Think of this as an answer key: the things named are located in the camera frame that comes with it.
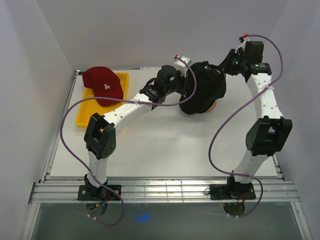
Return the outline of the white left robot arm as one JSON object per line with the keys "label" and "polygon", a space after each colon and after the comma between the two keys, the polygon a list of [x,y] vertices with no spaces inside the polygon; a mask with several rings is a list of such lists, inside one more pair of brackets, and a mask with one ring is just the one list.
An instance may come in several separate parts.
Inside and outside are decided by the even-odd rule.
{"label": "white left robot arm", "polygon": [[188,67],[164,65],[129,102],[102,115],[94,113],[88,122],[84,142],[89,155],[89,171],[84,177],[86,190],[95,199],[106,195],[107,161],[116,149],[116,135],[139,116],[164,106],[172,93],[184,93]]}

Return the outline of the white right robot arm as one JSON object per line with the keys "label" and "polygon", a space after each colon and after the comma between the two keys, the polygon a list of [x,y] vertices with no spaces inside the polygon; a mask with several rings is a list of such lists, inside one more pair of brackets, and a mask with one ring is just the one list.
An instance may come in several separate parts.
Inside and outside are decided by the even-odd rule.
{"label": "white right robot arm", "polygon": [[226,74],[241,74],[254,99],[256,122],[245,137],[246,152],[239,165],[221,186],[220,194],[232,199],[247,196],[255,199],[252,178],[261,165],[280,152],[288,139],[293,123],[284,118],[274,90],[271,87],[272,71],[263,62],[264,43],[243,38],[238,48],[230,50],[220,68]]}

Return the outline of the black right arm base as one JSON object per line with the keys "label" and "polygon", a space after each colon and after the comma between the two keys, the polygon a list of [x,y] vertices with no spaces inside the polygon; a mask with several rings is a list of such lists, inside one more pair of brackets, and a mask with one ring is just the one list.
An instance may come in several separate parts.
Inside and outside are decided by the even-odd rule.
{"label": "black right arm base", "polygon": [[255,200],[256,193],[251,183],[243,186],[227,186],[227,184],[210,184],[204,190],[204,194],[210,196],[211,200]]}

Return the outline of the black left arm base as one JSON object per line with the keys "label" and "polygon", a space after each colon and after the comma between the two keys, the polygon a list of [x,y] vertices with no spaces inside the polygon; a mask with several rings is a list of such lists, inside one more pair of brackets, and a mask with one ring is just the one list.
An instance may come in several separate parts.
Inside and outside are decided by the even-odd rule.
{"label": "black left arm base", "polygon": [[119,201],[119,197],[114,192],[104,187],[89,187],[81,185],[77,193],[78,201]]}

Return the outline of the red baseball cap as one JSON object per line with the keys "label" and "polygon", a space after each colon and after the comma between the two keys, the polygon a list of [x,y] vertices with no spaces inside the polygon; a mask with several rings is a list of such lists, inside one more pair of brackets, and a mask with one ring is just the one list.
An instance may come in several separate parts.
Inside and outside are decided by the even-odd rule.
{"label": "red baseball cap", "polygon": [[121,80],[105,66],[91,67],[82,75],[85,88],[92,89],[95,97],[105,97],[122,100],[124,97]]}

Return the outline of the black NY baseball cap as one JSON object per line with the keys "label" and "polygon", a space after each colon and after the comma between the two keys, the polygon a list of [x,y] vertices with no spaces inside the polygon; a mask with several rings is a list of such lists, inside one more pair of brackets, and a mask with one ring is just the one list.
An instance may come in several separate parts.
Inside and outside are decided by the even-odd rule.
{"label": "black NY baseball cap", "polygon": [[196,90],[188,101],[179,105],[187,115],[202,114],[218,99],[224,97],[227,90],[226,78],[220,75],[216,65],[208,61],[192,64],[196,77]]}

